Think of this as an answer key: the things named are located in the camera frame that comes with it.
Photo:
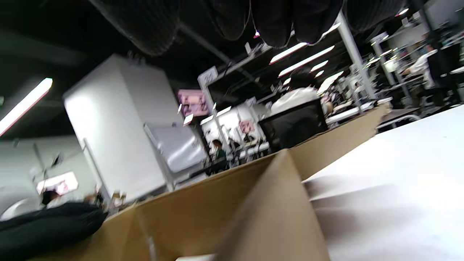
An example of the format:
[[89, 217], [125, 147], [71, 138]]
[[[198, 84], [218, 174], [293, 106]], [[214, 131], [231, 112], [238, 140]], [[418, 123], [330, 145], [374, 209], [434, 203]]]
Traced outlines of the person's left hand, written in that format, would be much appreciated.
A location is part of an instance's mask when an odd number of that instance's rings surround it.
[[1, 260], [26, 261], [83, 241], [107, 216], [94, 204], [69, 202], [1, 221]]

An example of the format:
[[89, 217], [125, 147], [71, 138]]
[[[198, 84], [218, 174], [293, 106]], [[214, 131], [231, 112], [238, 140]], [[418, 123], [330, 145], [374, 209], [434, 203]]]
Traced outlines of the person's right hand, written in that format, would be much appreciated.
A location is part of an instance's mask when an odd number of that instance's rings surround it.
[[[91, 4], [142, 52], [164, 54], [180, 26], [181, 0], [93, 0]], [[203, 0], [213, 26], [226, 40], [238, 40], [252, 21], [273, 48], [287, 45], [291, 32], [315, 44], [339, 13], [350, 29], [366, 31], [395, 16], [405, 0]]]

